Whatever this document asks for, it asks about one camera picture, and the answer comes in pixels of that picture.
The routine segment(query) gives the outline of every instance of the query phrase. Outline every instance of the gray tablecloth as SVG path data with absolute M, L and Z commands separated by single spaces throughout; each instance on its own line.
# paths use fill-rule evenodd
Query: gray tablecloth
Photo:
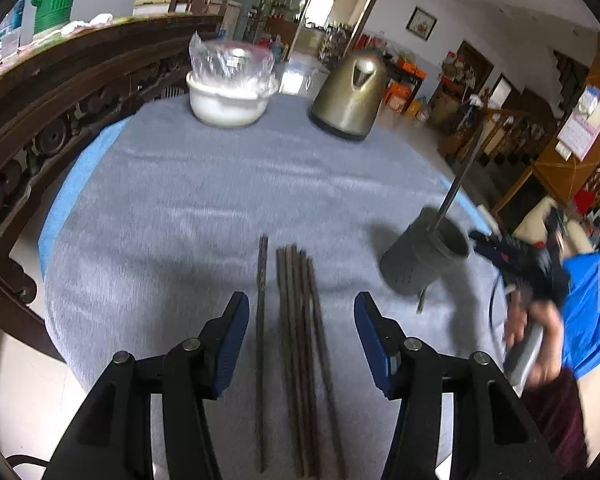
M 440 174 L 397 134 L 375 127 L 362 143 L 325 134 L 308 101 L 275 95 L 254 126 L 200 124 L 187 97 L 145 105 L 104 155 L 56 239 L 45 277 L 48 330 L 89 389 L 112 354 L 161 354 L 219 315 L 234 290 L 251 321 L 234 380 L 206 403 L 225 479 L 295 478 L 278 333 L 274 249 L 297 243 L 313 257 L 324 311 L 342 440 L 351 479 L 380 478 L 399 402 L 374 386 L 353 321 L 353 299 L 368 290 L 407 335 L 438 352 L 501 355 L 488 303 L 494 269 L 469 259 L 435 283 L 424 313 L 392 293 L 378 256 L 425 204 L 439 205 Z M 472 226 L 458 205 L 450 216 Z M 266 296 L 268 467 L 254 465 L 254 312 L 258 238 L 269 235 Z M 502 330 L 504 298 L 494 320 Z M 322 478 L 336 478 L 322 385 L 317 389 Z M 451 449 L 452 405 L 443 404 L 439 460 Z M 154 460 L 164 466 L 160 403 L 154 402 Z

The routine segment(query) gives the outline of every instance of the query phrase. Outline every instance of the plastic wrap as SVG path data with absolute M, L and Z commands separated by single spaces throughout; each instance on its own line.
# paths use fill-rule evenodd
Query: plastic wrap
M 277 79 L 271 73 L 273 54 L 240 41 L 202 41 L 194 34 L 189 43 L 191 80 L 201 90 L 237 99 L 270 95 Z

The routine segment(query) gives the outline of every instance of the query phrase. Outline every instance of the metal cup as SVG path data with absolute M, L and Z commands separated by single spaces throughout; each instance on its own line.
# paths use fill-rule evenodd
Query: metal cup
M 424 207 L 380 258 L 380 273 L 398 294 L 418 294 L 469 256 L 464 232 L 446 216 L 437 229 L 429 230 L 437 212 Z

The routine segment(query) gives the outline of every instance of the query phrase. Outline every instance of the electric kettle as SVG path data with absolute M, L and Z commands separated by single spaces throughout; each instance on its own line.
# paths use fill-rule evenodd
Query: electric kettle
M 309 117 L 330 134 L 363 140 L 374 125 L 386 83 L 381 57 L 371 50 L 356 50 L 329 74 Z

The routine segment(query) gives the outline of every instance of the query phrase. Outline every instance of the picture frame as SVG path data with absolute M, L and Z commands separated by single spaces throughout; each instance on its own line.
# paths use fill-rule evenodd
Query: picture frame
M 433 31 L 433 27 L 436 26 L 438 19 L 429 14 L 425 10 L 422 10 L 420 7 L 416 7 L 411 15 L 411 19 L 407 24 L 406 29 L 411 33 L 415 34 L 419 38 L 427 41 L 431 36 Z

